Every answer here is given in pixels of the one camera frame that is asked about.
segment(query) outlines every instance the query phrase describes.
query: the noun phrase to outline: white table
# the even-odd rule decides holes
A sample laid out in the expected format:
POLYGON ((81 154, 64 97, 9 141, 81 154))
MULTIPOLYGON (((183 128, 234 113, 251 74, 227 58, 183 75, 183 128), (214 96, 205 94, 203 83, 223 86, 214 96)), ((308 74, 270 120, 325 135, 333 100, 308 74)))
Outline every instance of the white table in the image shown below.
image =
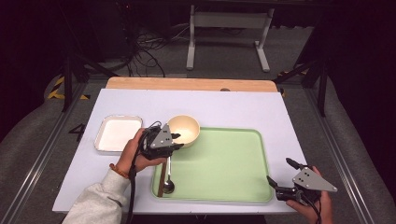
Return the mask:
MULTIPOLYGON (((117 155, 104 155, 93 146, 102 120, 109 115, 134 115, 148 127, 156 120, 165 123, 175 115, 187 114, 201 126, 249 128, 262 134, 271 177, 280 186, 292 186, 296 172, 285 161, 289 157, 305 163, 283 99, 278 92, 245 91, 147 91, 101 90, 76 155, 53 205, 67 212, 89 185, 100 182, 117 155)), ((174 201, 157 199, 151 193, 154 168, 136 177, 135 214, 277 214, 293 212, 274 194, 268 203, 174 201)), ((129 198, 129 189, 125 195, 129 198)))

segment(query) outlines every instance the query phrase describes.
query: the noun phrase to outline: spoon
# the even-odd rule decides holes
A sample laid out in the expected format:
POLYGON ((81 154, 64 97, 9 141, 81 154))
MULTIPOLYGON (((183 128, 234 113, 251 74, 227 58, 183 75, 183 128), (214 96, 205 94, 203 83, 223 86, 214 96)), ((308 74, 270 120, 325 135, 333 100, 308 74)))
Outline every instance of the spoon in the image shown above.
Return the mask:
POLYGON ((170 194, 175 190, 175 184, 171 180, 171 157, 168 157, 168 180, 163 183, 163 193, 170 194))

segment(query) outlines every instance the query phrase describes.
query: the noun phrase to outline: human hand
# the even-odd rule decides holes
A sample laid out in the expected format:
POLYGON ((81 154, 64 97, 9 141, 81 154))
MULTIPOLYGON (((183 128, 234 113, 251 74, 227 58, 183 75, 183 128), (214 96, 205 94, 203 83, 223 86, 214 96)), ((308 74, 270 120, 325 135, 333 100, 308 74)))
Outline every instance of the human hand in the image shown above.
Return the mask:
MULTIPOLYGON (((144 128, 139 129, 139 131, 137 131, 137 133, 134 135, 134 138, 128 141, 124 150, 122 151, 119 161, 117 162, 117 168, 127 175, 131 169, 132 160, 134 159, 134 154, 136 153, 137 147, 139 145, 139 139, 142 136, 144 130, 144 128)), ((136 167, 136 171, 139 172, 148 166, 158 165, 164 162, 166 162, 166 158, 158 158, 149 161, 144 156, 138 155, 134 165, 136 167)))
MULTIPOLYGON (((313 167, 315 173, 321 176, 320 171, 317 167, 313 167)), ((318 220, 318 215, 314 211, 311 206, 305 206, 300 203, 297 203, 294 200, 287 200, 286 204, 296 210, 297 212, 301 213, 309 224, 315 224, 318 220)), ((321 216, 321 223, 322 224, 332 224, 332 199, 329 196, 329 192, 322 191, 320 196, 320 205, 319 201, 315 202, 315 207, 320 210, 321 216)))

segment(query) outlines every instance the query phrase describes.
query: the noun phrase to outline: table surface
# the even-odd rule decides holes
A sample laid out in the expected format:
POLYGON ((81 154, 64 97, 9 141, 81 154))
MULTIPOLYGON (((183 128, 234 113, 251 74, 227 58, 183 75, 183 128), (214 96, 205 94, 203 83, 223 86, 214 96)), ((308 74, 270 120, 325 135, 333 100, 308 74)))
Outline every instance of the table surface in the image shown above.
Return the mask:
MULTIPOLYGON (((291 179, 295 175, 285 158, 291 157, 305 163, 283 99, 272 81, 113 77, 96 101, 53 211, 67 212, 83 189, 100 182, 108 165, 117 161, 119 155, 101 154, 93 143, 106 116, 130 113, 141 116, 144 126, 156 120, 168 120, 177 114, 189 114, 200 120, 203 127, 255 129, 262 134, 270 175, 281 186, 291 187, 291 179)), ((151 192, 153 171, 154 168, 149 167, 136 177, 135 214, 293 212, 275 195, 268 203, 158 199, 151 192)), ((127 189, 125 196, 129 197, 129 193, 127 189)))

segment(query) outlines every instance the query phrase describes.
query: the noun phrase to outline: white sleeve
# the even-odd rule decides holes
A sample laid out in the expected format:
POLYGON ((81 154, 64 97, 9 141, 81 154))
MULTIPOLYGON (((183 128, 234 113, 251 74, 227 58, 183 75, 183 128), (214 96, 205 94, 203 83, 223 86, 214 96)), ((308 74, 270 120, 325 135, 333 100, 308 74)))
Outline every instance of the white sleeve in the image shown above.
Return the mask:
POLYGON ((129 184, 129 179, 110 169, 102 183, 94 184, 82 191, 64 219, 63 224, 120 224, 121 207, 126 206, 128 203, 128 200, 123 196, 123 192, 129 184))

